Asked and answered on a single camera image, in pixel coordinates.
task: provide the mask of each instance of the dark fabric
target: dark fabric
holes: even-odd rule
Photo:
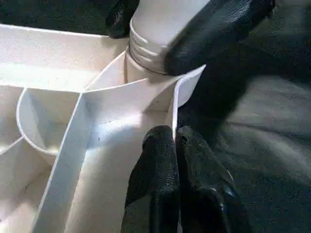
[[[239,45],[208,63],[179,109],[179,126],[230,171],[254,232],[311,232],[310,103],[308,66]]]
[[[182,127],[176,144],[183,232],[252,232],[229,172],[203,137]]]
[[[179,218],[175,144],[168,126],[151,129],[129,180],[122,232],[175,233]]]

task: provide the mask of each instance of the white bottle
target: white bottle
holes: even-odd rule
[[[170,44],[209,0],[140,0],[130,23],[130,53],[143,67],[165,73]]]

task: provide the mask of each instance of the white plastic part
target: white plastic part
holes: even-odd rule
[[[210,0],[140,0],[130,23],[130,51],[143,67],[165,73],[171,43]]]
[[[144,135],[164,124],[172,127],[174,137],[177,108],[190,98],[204,67],[179,77],[165,76],[138,65],[127,51],[112,55],[110,49],[116,45],[107,48],[104,43],[98,52],[108,51],[107,60],[113,62],[104,64],[102,72],[96,71],[96,77],[86,75],[90,81],[86,85],[83,78],[67,77],[68,73],[57,66],[78,68],[65,62],[74,59],[72,49],[81,51],[79,46],[70,47],[66,36],[87,46],[88,35],[0,25],[0,31],[3,28],[0,65],[5,70],[1,73],[4,83],[25,88],[1,85],[0,79],[0,108],[6,110],[1,116],[9,119],[12,127],[1,125],[8,125],[6,132],[16,131],[12,137],[0,134],[0,142],[9,138],[0,152],[0,179],[12,187],[0,186],[0,232],[118,232],[128,178],[140,156]],[[29,61],[25,54],[7,53],[5,46],[10,50],[14,47],[9,34],[14,43],[25,43],[25,51],[31,51]],[[33,43],[24,42],[27,35]],[[60,63],[53,60],[59,53],[50,47],[51,38],[53,43],[70,47],[62,51],[64,59]],[[44,50],[44,43],[52,53]],[[37,46],[47,54],[40,54]],[[48,60],[40,63],[39,57],[51,58],[51,66]],[[77,57],[81,67],[86,65],[83,61],[87,61],[87,54],[85,60]],[[48,76],[48,82],[23,77],[15,70],[21,66],[26,68],[22,69],[25,74],[31,70],[34,79]],[[59,85],[57,79],[63,77],[70,81]],[[49,164],[53,165],[51,175]]]

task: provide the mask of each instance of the gloved finger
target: gloved finger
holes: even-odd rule
[[[172,130],[158,126],[146,134],[142,154],[130,175],[121,232],[176,233],[179,204]]]
[[[122,38],[130,32],[130,20],[136,11],[139,0],[119,0],[106,18],[108,36]]]
[[[176,146],[183,232],[250,233],[232,177],[202,136],[182,127]]]
[[[172,43],[164,67],[180,75],[207,63],[247,37],[274,8],[274,0],[211,0]]]

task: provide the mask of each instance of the curved partition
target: curved partition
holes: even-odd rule
[[[17,105],[17,125],[27,142],[49,155],[48,162],[58,154],[79,94],[74,92],[25,89]]]

